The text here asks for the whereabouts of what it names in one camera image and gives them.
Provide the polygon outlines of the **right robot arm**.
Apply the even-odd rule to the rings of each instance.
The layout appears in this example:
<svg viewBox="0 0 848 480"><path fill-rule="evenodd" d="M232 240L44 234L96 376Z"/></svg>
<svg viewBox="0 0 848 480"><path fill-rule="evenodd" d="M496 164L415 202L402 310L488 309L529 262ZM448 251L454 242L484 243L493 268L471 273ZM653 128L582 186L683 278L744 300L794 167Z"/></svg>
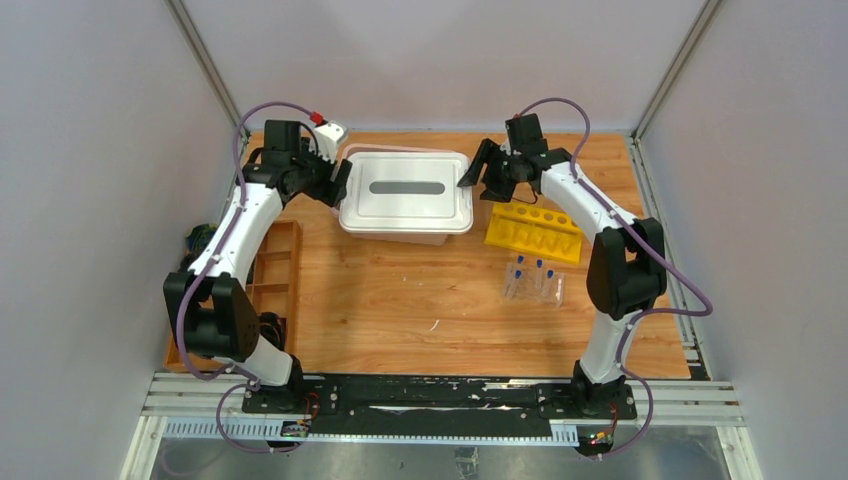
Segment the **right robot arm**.
<svg viewBox="0 0 848 480"><path fill-rule="evenodd" d="M505 127L506 142L483 139L458 184L483 183L481 199L505 203L527 183L590 241L586 288L596 315L568 396L577 413L596 417L625 398L624 367L638 316L666 291L664 231L656 219L640 219L603 193L578 165L576 151L550 147L537 115L515 116Z"/></svg>

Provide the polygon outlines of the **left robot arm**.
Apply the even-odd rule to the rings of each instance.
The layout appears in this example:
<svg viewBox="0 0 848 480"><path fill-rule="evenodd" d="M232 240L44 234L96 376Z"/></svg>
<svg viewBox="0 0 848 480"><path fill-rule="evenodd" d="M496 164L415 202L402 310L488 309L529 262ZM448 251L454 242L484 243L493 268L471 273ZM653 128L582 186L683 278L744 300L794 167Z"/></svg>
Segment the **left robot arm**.
<svg viewBox="0 0 848 480"><path fill-rule="evenodd" d="M180 357L197 378L215 376L201 372L192 356L243 375L249 391L268 388L268 400L283 413L304 405L300 362L280 342L263 336L263 317L246 292L247 277L268 230L292 198L304 194L335 207L345 197L352 165L337 154L347 136L347 129L332 121L308 127L268 120L263 145L237 158L222 225L197 258L184 271L169 274L163 285Z"/></svg>

